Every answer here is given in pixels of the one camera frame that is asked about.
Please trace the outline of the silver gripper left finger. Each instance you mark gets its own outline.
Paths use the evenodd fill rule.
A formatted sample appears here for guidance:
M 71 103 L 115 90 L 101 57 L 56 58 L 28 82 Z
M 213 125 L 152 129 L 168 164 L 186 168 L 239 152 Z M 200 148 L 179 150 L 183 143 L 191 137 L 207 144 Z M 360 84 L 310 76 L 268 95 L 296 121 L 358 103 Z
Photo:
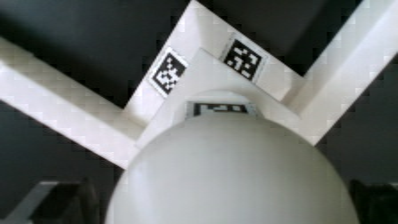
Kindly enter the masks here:
M 40 181 L 0 224 L 101 224 L 90 181 Z

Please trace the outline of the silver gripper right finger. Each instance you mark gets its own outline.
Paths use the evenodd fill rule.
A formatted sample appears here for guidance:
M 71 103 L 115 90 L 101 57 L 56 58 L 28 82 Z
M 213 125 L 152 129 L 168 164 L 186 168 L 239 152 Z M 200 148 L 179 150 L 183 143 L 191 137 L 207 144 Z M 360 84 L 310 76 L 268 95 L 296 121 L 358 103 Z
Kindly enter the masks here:
M 364 184 L 351 180 L 350 196 L 358 223 L 398 224 L 398 183 Z

